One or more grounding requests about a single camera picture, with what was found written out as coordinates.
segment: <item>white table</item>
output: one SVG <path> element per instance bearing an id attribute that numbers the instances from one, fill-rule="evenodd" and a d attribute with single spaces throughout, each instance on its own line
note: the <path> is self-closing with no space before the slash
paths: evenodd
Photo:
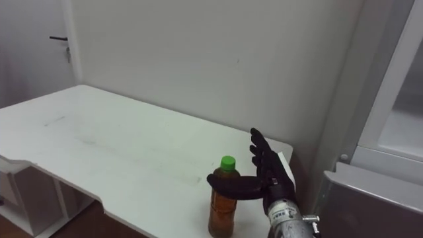
<path id="1" fill-rule="evenodd" d="M 1 109 L 0 133 L 3 159 L 29 161 L 150 237 L 210 236 L 206 176 L 222 156 L 254 174 L 248 133 L 84 85 Z M 268 141 L 290 159 L 291 146 Z M 261 200 L 238 203 L 234 237 L 268 229 Z"/>

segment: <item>door handle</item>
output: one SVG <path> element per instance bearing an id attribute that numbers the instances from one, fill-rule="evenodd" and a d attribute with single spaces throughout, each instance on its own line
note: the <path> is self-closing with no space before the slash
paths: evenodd
<path id="1" fill-rule="evenodd" d="M 50 39 L 52 39 L 52 40 L 67 41 L 67 37 L 51 36 Z"/>

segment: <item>scuff mark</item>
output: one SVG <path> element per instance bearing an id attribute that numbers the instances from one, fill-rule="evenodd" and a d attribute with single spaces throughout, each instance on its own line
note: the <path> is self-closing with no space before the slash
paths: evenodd
<path id="1" fill-rule="evenodd" d="M 55 119 L 54 121 L 51 121 L 51 122 L 48 122 L 48 123 L 44 124 L 44 126 L 49 126 L 49 125 L 51 125 L 51 124 L 53 124 L 53 123 L 56 123 L 56 122 L 58 122 L 58 121 L 60 121 L 60 120 L 65 119 L 65 118 L 66 118 L 66 116 L 61 116 L 61 117 L 59 117 L 59 118 Z"/>

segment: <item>screw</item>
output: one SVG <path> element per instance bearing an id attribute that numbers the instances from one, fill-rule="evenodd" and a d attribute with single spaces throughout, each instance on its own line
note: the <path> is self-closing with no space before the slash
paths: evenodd
<path id="1" fill-rule="evenodd" d="M 339 157 L 339 159 L 340 159 L 340 160 L 342 160 L 342 161 L 347 161 L 347 160 L 348 160 L 348 155 L 346 155 L 346 154 L 342 154 L 342 155 Z"/>

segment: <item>robotic hand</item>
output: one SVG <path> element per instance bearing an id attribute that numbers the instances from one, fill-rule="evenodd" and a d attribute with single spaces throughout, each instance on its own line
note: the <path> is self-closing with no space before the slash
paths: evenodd
<path id="1" fill-rule="evenodd" d="M 210 186 L 222 196 L 234 200 L 263 198 L 264 213 L 272 226 L 269 237 L 320 237 L 317 216 L 302 216 L 297 207 L 295 187 L 288 177 L 277 153 L 270 149 L 263 135 L 251 129 L 250 146 L 252 163 L 257 167 L 256 176 L 219 178 L 208 175 Z"/>

